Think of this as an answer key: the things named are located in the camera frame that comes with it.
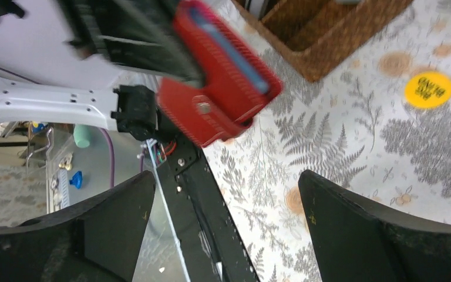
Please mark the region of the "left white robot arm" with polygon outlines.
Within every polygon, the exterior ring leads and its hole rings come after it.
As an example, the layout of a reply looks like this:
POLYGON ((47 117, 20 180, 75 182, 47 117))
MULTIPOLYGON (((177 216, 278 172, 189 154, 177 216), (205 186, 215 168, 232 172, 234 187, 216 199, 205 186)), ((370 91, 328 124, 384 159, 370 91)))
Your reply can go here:
MULTIPOLYGON (((59 1, 81 58, 101 55, 119 67, 200 89, 204 68, 191 52, 200 1, 59 1)), ((183 134, 162 93, 144 86, 83 90, 21 83, 0 77, 0 123, 83 124, 169 142, 183 134)))

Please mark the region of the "red card holder wallet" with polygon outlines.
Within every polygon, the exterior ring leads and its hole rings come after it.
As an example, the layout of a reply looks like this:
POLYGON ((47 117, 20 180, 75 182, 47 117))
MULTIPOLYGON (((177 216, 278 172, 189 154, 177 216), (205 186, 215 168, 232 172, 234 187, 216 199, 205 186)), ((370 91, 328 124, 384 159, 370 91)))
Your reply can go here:
POLYGON ((173 27, 203 70, 204 85, 162 79, 160 108, 197 146, 239 136, 281 93, 281 81, 201 1, 180 1, 173 27))

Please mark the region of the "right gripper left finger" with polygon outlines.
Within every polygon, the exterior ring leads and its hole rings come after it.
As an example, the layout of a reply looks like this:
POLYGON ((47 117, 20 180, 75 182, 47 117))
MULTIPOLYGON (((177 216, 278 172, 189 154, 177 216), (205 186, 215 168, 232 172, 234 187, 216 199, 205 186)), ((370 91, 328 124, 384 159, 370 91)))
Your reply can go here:
POLYGON ((131 281, 155 190, 146 171, 60 211, 0 227, 0 281, 131 281))

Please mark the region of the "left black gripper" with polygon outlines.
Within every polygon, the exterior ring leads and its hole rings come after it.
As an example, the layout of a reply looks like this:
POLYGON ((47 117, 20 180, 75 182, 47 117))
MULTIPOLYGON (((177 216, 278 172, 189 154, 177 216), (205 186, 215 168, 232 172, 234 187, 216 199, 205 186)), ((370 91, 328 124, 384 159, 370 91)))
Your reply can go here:
POLYGON ((173 28, 178 1, 62 0, 69 45, 86 59, 99 54, 132 71, 202 87, 205 75, 173 28))

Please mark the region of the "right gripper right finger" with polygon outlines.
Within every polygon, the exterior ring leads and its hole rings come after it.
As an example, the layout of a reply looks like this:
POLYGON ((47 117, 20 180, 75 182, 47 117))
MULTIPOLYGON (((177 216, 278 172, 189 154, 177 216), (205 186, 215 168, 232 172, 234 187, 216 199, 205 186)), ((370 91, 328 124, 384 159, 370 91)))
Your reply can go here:
POLYGON ((298 187, 323 281, 451 281, 451 225, 306 170, 298 187))

